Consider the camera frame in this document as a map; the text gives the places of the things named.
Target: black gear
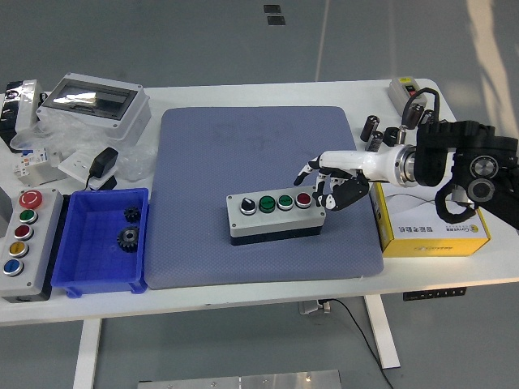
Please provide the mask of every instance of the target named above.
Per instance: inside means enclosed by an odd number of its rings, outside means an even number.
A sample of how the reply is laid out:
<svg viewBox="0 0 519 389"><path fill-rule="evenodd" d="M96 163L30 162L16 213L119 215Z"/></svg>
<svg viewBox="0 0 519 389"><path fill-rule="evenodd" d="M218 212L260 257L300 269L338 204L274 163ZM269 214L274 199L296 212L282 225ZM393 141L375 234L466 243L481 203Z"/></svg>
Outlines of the black gear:
<svg viewBox="0 0 519 389"><path fill-rule="evenodd" d="M137 207L129 207L124 210L124 217L128 223L136 223L140 220L140 211Z"/></svg>
<svg viewBox="0 0 519 389"><path fill-rule="evenodd" d="M139 241L139 227L126 227L117 236L117 243L123 251L135 253Z"/></svg>

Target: robotic hand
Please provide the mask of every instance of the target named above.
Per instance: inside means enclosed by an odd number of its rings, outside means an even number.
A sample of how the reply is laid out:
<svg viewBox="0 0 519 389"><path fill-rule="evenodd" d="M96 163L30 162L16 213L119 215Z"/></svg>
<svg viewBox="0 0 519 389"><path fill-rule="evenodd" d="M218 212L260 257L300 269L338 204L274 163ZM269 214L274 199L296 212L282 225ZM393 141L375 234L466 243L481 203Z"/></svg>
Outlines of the robotic hand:
<svg viewBox="0 0 519 389"><path fill-rule="evenodd" d="M426 122L418 126L417 146L395 145L387 152L324 152L299 172L294 185L318 169L317 204L333 211L362 198L368 182L396 186L437 186L445 176L447 155L454 152L451 180L435 197L439 217L448 223L469 219L483 207L519 229L519 166L517 139L495 136L495 128L477 122ZM332 193L324 194L330 177ZM452 214L446 198L465 210Z"/></svg>
<svg viewBox="0 0 519 389"><path fill-rule="evenodd" d="M412 174L414 147L396 145L387 152L324 152L309 161L294 185L318 169L313 197L318 206L339 211L356 202L369 191L368 182L391 182L396 186L416 186ZM324 194L330 177L332 193Z"/></svg>

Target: table leg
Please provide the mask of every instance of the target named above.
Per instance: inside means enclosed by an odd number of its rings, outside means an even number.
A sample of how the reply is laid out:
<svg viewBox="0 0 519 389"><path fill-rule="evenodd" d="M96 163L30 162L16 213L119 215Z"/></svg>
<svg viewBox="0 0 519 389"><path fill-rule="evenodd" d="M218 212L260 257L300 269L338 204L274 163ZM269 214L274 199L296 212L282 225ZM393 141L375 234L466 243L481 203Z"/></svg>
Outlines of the table leg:
<svg viewBox="0 0 519 389"><path fill-rule="evenodd" d="M93 389L101 323L100 318L83 321L78 362L75 366L74 389Z"/></svg>
<svg viewBox="0 0 519 389"><path fill-rule="evenodd" d="M367 314L370 317L371 328L375 336L377 350L379 351L380 363L383 369L400 367L397 349L392 340L389 329L388 318L379 294L364 296Z"/></svg>

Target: blue plastic bin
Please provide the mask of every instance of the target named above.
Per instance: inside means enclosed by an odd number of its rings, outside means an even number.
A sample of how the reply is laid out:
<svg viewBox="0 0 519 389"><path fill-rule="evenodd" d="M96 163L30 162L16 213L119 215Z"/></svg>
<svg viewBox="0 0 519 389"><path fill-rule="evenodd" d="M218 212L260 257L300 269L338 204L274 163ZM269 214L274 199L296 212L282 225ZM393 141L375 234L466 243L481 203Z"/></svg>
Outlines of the blue plastic bin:
<svg viewBox="0 0 519 389"><path fill-rule="evenodd" d="M131 224L124 210L137 207L140 221ZM131 291L143 293L144 236L148 217L148 189L75 192L51 284L64 288L70 298L88 293ZM127 253L118 243L119 232L139 226L137 251Z"/></svg>

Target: yellow button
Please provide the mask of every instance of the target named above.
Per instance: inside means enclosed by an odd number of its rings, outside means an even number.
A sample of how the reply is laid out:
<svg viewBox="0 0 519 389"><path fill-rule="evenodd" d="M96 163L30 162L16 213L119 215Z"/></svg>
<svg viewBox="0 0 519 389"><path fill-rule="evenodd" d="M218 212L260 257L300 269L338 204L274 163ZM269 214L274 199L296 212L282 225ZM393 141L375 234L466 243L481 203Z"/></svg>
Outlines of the yellow button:
<svg viewBox="0 0 519 389"><path fill-rule="evenodd" d="M14 258L22 258L28 251L27 243L15 242L9 246L9 255Z"/></svg>

